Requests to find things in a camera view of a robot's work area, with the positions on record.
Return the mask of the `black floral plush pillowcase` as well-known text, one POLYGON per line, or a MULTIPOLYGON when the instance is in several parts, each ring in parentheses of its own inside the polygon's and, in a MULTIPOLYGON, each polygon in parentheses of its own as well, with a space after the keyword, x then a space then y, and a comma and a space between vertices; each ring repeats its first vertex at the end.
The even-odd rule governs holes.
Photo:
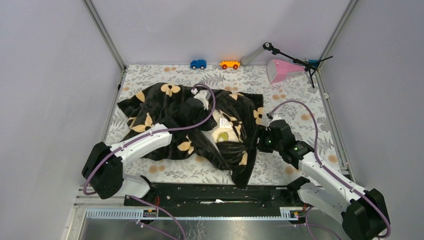
MULTIPOLYGON (((183 103, 193 96, 191 89, 190 86, 160 82, 120 101, 117 106, 127 117, 129 127, 124 139, 128 140, 149 130, 167 116, 177 116, 183 103)), ((219 170, 230 171, 232 182, 244 188, 256 161, 257 154, 251 146, 257 125, 262 122, 264 97, 257 93, 233 93, 223 89, 215 89, 213 93, 214 97, 209 99, 209 104, 212 106, 213 100, 216 100, 214 110, 221 110, 242 121, 243 142, 211 142, 202 131, 210 131, 217 125, 212 115, 197 128, 177 132, 170 145, 147 154, 146 158, 153 161, 177 161, 197 155, 219 170)))

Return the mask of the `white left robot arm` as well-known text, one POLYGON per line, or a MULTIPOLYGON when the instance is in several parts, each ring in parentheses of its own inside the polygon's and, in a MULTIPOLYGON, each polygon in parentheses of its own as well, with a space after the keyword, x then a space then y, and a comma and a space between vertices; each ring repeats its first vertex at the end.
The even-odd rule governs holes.
POLYGON ((190 98, 177 116, 166 116, 144 133, 128 140, 105 145, 97 143, 86 161, 82 175, 86 179, 83 194, 98 195, 108 199, 115 195, 137 199, 148 206, 155 200, 155 192, 141 176, 125 173, 125 168, 135 160, 168 146, 177 132, 188 131, 205 124, 212 117, 216 100, 190 98))

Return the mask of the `white quilted pillow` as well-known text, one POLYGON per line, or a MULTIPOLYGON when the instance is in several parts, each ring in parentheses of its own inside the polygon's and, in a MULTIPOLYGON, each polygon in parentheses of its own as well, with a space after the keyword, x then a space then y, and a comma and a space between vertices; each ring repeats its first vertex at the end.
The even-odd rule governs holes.
POLYGON ((214 110, 212 114, 217 125, 209 131, 201 131, 211 142, 242 143, 243 122, 221 110, 214 110))

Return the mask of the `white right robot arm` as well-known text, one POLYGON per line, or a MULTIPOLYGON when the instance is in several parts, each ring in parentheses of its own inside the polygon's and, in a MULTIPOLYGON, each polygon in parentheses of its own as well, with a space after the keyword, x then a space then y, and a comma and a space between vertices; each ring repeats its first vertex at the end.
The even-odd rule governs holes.
POLYGON ((277 152, 284 162, 306 174, 287 185, 286 198, 291 205, 306 203, 318 208, 341 224, 352 240, 382 238, 382 232, 390 232, 382 193, 375 188, 367 190, 324 164, 312 146, 296 140, 285 120, 258 125, 254 135, 258 151, 277 152))

